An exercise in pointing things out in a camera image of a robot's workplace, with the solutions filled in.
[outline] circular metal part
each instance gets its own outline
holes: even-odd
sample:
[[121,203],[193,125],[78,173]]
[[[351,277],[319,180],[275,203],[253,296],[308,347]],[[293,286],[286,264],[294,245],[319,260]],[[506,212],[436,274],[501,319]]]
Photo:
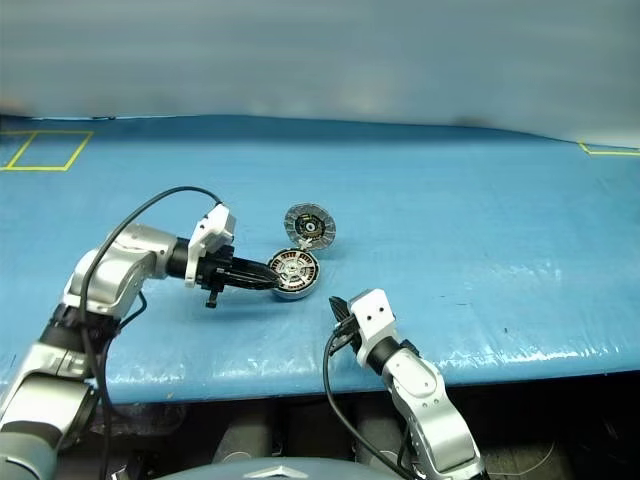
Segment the circular metal part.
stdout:
[[316,258],[310,252],[299,248],[285,248],[276,252],[268,265],[280,277],[280,286],[274,288],[273,292],[287,300],[309,295],[320,273]]
[[304,250],[326,248],[336,238],[333,217],[319,205],[294,205],[284,216],[284,228],[293,243]]

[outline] silver robotic arm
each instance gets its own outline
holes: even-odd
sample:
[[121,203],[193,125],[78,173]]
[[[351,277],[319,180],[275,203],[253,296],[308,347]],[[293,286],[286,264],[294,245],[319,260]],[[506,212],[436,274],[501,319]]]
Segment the silver robotic arm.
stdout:
[[395,315],[384,291],[365,291],[348,308],[350,315],[339,318],[338,330],[351,330],[349,338],[358,363],[381,375],[407,421],[426,478],[488,478],[469,427],[447,397],[442,375],[410,342],[399,341]]
[[98,249],[78,262],[61,303],[35,342],[0,403],[0,478],[52,478],[56,452],[88,426],[98,396],[82,339],[87,329],[94,352],[118,333],[118,325],[148,278],[182,278],[210,290],[215,307],[225,285],[249,289],[277,286],[261,263],[233,256],[235,219],[219,203],[196,225],[190,240],[144,225],[129,225],[100,259],[90,278],[86,324],[79,315],[82,283]]

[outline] black cable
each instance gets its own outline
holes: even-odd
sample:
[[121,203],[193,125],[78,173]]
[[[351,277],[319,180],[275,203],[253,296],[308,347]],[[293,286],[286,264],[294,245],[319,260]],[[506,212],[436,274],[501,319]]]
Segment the black cable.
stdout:
[[141,315],[147,309],[147,299],[142,293],[142,290],[138,292],[138,298],[140,299],[140,308],[125,318],[120,325],[118,325],[118,333],[125,329],[127,325],[129,325],[132,321],[134,321],[139,315]]
[[160,192],[159,194],[155,195],[154,197],[150,198],[145,203],[140,205],[133,212],[131,212],[109,234],[109,236],[104,241],[102,246],[98,249],[98,252],[96,253],[95,257],[93,258],[93,261],[89,265],[89,268],[87,269],[87,271],[85,273],[85,276],[84,276],[84,278],[82,280],[82,286],[80,287],[80,304],[78,306],[78,314],[79,314],[79,317],[80,317],[80,324],[82,325],[80,333],[82,335],[82,343],[83,343],[83,346],[84,346],[84,349],[85,349],[85,353],[87,354],[87,358],[89,360],[89,365],[91,367],[91,371],[93,373],[93,376],[96,379],[96,384],[97,384],[97,388],[98,388],[98,393],[100,395],[100,400],[102,401],[102,405],[103,405],[103,417],[104,417],[104,440],[103,441],[104,441],[104,443],[103,443],[103,446],[102,446],[102,458],[101,458],[101,462],[100,462],[100,477],[99,477],[99,480],[104,480],[106,475],[107,475],[107,468],[108,468],[108,463],[109,463],[109,454],[110,454],[110,449],[111,449],[111,411],[108,408],[109,403],[110,403],[110,399],[108,398],[108,393],[107,393],[107,390],[106,390],[106,383],[107,382],[106,382],[106,379],[104,378],[104,376],[102,375],[102,369],[100,368],[100,365],[98,363],[97,355],[96,355],[96,353],[95,353],[95,351],[93,349],[93,345],[91,344],[91,338],[90,338],[90,334],[89,334],[89,327],[87,325],[87,297],[88,297],[88,292],[89,292],[89,284],[91,282],[91,278],[93,277],[93,274],[94,274],[96,268],[98,267],[100,261],[104,257],[105,253],[107,253],[107,250],[109,249],[109,247],[111,247],[113,242],[115,242],[116,238],[118,238],[118,235],[120,235],[122,233],[122,231],[125,228],[127,228],[127,226],[129,226],[129,224],[132,221],[134,221],[140,214],[142,214],[149,207],[155,205],[156,203],[158,203],[163,198],[166,198],[169,195],[173,195],[174,193],[178,193],[178,192],[198,192],[198,193],[202,193],[204,195],[207,195],[207,196],[211,197],[216,202],[216,205],[222,203],[222,200],[220,200],[220,198],[217,195],[215,195],[214,193],[210,192],[209,190],[205,190],[204,188],[200,188],[200,187],[181,186],[181,187],[170,188],[168,190],[165,190],[164,192]]
[[404,468],[402,466],[402,457],[404,457],[404,452],[407,450],[407,442],[409,441],[409,422],[404,427],[404,433],[402,434],[402,443],[400,444],[400,450],[398,450],[398,459],[396,460],[396,465],[399,468]]
[[405,470],[404,468],[398,467],[395,463],[393,463],[385,455],[383,455],[375,446],[373,446],[371,442],[369,442],[369,440],[364,438],[360,434],[360,432],[358,432],[358,430],[356,430],[356,428],[351,425],[351,422],[349,422],[347,417],[345,417],[344,414],[340,411],[340,408],[338,408],[338,405],[336,404],[336,401],[333,397],[333,393],[331,392],[331,386],[329,384],[329,355],[331,353],[331,347],[335,339],[336,334],[332,332],[331,336],[329,337],[329,341],[324,347],[324,356],[322,358],[322,381],[324,382],[324,391],[327,395],[327,400],[329,401],[329,405],[331,405],[333,412],[338,417],[338,420],[340,420],[340,422],[347,428],[347,430],[349,430],[351,435],[353,435],[364,448],[369,450],[369,453],[371,453],[371,455],[376,457],[383,464],[389,467],[393,472],[395,472],[405,480],[416,480],[416,477],[411,472]]
[[[133,320],[135,320],[138,316],[140,316],[147,309],[147,299],[144,296],[142,291],[138,292],[138,298],[140,299],[140,308],[125,318],[120,325],[118,325],[117,334],[120,334],[124,328],[129,325]],[[111,396],[109,395],[109,388],[107,386],[107,357],[109,356],[109,348],[111,347],[111,342],[113,342],[113,338],[107,340],[102,348],[102,353],[100,354],[100,375],[104,379],[104,398],[105,405],[104,408],[108,408],[111,413],[121,417],[128,418],[129,416],[118,411],[111,402]]]

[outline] gray wall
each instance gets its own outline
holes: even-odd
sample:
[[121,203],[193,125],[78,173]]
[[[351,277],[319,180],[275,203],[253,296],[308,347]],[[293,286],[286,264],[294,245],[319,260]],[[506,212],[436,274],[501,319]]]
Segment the gray wall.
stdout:
[[638,0],[0,0],[36,116],[481,124],[640,147]]

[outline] blue table surface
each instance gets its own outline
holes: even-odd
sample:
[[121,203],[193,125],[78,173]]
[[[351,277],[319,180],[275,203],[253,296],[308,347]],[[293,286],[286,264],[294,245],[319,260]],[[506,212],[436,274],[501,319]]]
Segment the blue table surface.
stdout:
[[[373,287],[450,384],[640,367],[638,156],[494,130],[192,117],[9,120],[0,164],[28,138],[11,132],[31,130],[94,135],[67,171],[0,171],[0,385],[80,256],[179,184],[230,206],[239,256],[290,246],[282,221],[295,203],[324,206],[337,237],[298,302],[227,288],[210,310],[205,291],[149,280],[147,312],[112,346],[117,402],[319,392],[327,298]],[[43,132],[13,166],[64,165],[82,139]],[[181,194],[141,222],[188,237],[209,208]],[[340,391],[381,388],[350,350],[332,379]]]

